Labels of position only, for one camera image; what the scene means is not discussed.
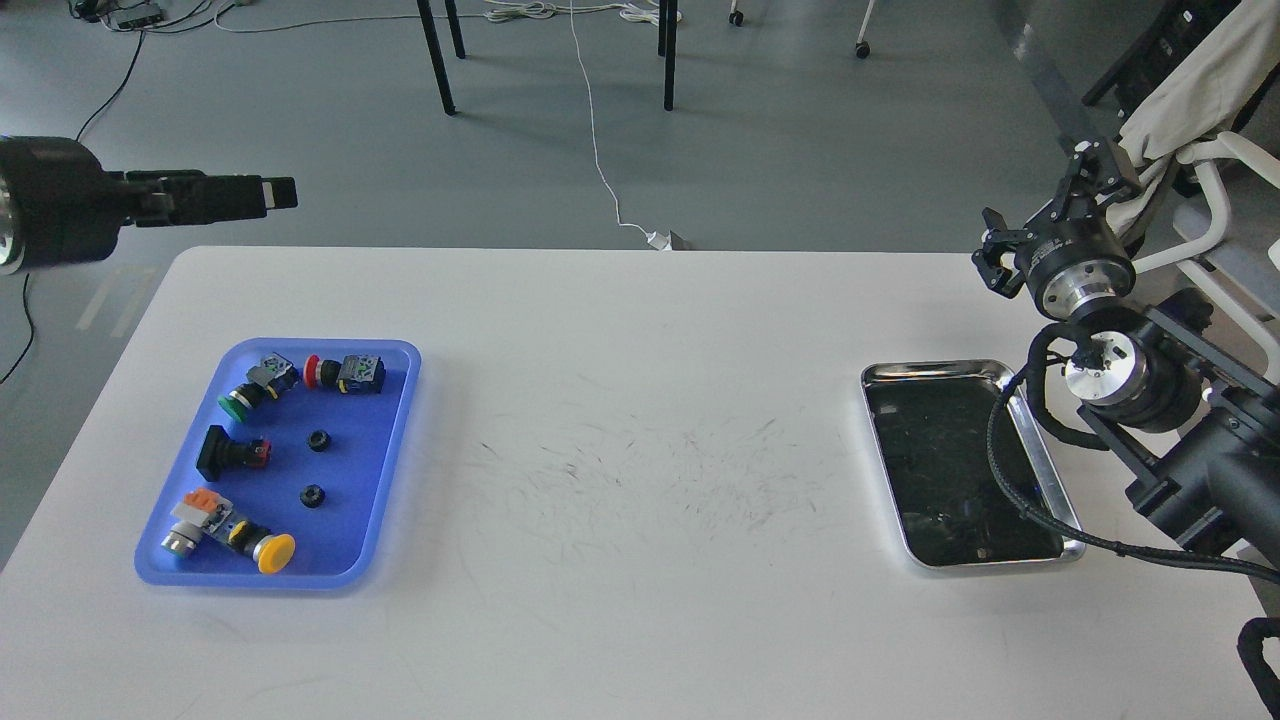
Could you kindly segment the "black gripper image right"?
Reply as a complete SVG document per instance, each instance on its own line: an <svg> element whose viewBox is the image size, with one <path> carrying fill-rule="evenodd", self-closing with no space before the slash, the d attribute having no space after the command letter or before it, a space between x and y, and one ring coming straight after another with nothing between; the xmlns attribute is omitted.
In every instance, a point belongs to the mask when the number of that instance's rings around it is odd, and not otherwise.
<svg viewBox="0 0 1280 720"><path fill-rule="evenodd" d="M989 291L1015 299L1027 283L1043 316L1083 323L1134 290L1135 269L1115 234L1130 234L1142 210L1108 211L1139 200L1143 183L1115 141L1079 141L1068 155L1064 178L1039 210L1038 231L1011 229L1000 211L982 209L986 231L973 264ZM1011 254L1015 266L1004 263Z"/></svg>

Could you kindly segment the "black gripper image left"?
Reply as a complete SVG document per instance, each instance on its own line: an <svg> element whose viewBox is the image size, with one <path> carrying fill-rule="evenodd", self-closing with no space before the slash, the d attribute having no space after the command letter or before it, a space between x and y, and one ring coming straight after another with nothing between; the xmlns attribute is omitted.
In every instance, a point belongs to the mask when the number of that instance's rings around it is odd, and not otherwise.
<svg viewBox="0 0 1280 720"><path fill-rule="evenodd" d="M294 178L204 170L127 170L124 177L63 137L3 137L1 176L5 275L101 261L129 224L209 225L298 206Z"/></svg>

